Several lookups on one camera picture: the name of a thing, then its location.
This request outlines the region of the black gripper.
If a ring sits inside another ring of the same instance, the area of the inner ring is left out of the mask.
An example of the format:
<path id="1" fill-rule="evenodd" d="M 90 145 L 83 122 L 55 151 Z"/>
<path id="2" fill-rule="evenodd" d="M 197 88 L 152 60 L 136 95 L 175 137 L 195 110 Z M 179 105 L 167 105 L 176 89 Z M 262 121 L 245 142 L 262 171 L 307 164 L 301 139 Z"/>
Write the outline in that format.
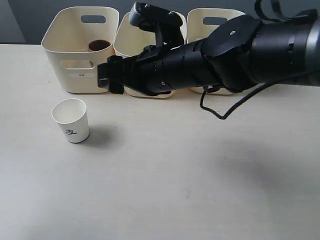
<path id="1" fill-rule="evenodd" d="M 154 59 L 136 62 L 124 85 L 144 95 L 157 96 L 168 92 L 215 84 L 215 74 L 201 52 L 202 41 L 194 41 L 172 49 Z M 111 94 L 123 95 L 123 58 L 111 55 L 97 66 L 97 86 Z"/>

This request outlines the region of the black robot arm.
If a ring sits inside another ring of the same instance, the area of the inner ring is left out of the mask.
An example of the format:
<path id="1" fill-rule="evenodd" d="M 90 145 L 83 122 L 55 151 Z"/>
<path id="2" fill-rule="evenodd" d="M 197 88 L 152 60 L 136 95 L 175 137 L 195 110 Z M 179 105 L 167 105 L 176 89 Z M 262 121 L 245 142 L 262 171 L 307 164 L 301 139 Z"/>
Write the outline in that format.
<path id="1" fill-rule="evenodd" d="M 157 96 L 208 86 L 240 93 L 273 81 L 319 86 L 320 18 L 315 9 L 268 24 L 244 14 L 207 38 L 174 49 L 148 46 L 139 55 L 114 55 L 97 67 L 97 85 L 115 94 L 130 88 Z"/>

